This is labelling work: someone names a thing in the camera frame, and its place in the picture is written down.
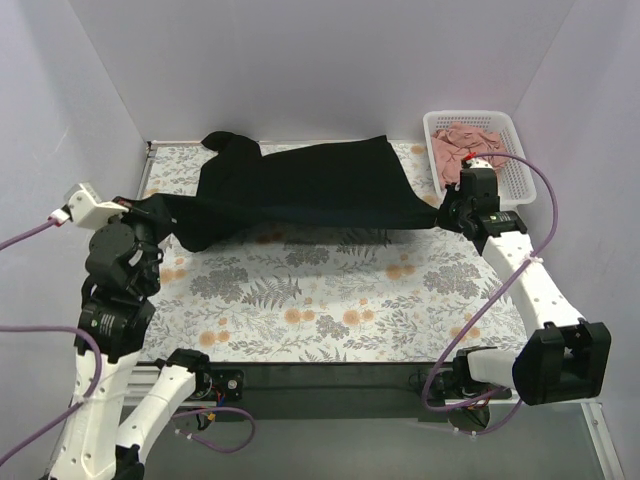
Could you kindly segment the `black t shirt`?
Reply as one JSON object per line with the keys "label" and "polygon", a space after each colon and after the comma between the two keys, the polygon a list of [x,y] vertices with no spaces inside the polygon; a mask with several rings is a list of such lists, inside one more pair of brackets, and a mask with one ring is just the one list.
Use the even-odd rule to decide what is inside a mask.
{"label": "black t shirt", "polygon": [[214,152],[193,196],[156,193],[126,219],[151,223],[158,239],[177,237],[190,252],[266,223],[328,228],[431,229],[438,211],[412,189],[385,136],[317,144],[264,155],[245,136],[216,131]]}

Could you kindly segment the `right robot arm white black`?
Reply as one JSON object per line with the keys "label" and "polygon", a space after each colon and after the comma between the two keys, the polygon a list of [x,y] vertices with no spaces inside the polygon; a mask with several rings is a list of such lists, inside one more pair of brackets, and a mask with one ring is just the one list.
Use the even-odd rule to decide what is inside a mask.
{"label": "right robot arm white black", "polygon": [[463,234],[493,268],[527,335],[518,353],[496,347],[458,351],[453,375],[460,387],[512,389],[529,406],[598,396],[611,334],[570,304],[535,253],[524,222],[501,210],[497,175],[489,164],[474,161],[462,170],[459,184],[447,188],[438,222]]}

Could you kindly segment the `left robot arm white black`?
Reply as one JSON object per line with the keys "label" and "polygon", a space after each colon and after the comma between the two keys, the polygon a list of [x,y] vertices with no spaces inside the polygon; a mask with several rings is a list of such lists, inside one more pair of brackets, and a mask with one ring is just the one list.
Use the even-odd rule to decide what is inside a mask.
{"label": "left robot arm white black", "polygon": [[163,254],[150,222],[110,220],[89,243],[76,350],[74,411],[50,479],[140,479],[147,457],[181,403],[205,386],[209,358],[177,349],[157,360],[159,376],[127,420],[130,377],[155,313]]}

